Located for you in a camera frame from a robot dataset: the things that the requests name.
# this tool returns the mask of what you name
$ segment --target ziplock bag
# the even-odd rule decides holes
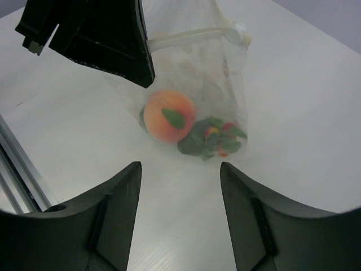
[[[203,160],[245,150],[241,68],[250,44],[215,0],[144,0],[155,81],[144,89],[105,75],[149,137]]]

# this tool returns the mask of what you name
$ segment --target transparent bag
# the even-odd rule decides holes
[[[250,44],[215,0],[143,0],[155,81],[105,75],[149,136],[203,160],[246,148],[241,68]]]

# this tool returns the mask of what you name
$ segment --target clear plastic bag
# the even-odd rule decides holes
[[[250,36],[215,0],[143,0],[156,78],[144,89],[105,75],[149,136],[209,160],[245,150],[241,68]]]

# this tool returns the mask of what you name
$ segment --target white surface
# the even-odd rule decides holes
[[[248,156],[234,165],[317,208],[360,206],[361,56],[271,0],[219,4],[253,36]],[[0,113],[57,199],[140,160],[129,270],[235,270],[219,167],[157,153],[102,73],[21,47],[20,15],[0,20]]]

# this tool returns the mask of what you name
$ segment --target black plastic part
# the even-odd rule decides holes
[[[133,162],[43,213],[0,211],[0,270],[126,270],[141,177],[141,163]]]
[[[238,271],[361,270],[361,208],[338,215],[303,205],[229,163],[221,186]]]
[[[59,54],[144,88],[153,83],[141,0],[28,0],[16,31],[40,55],[57,26],[49,48]]]

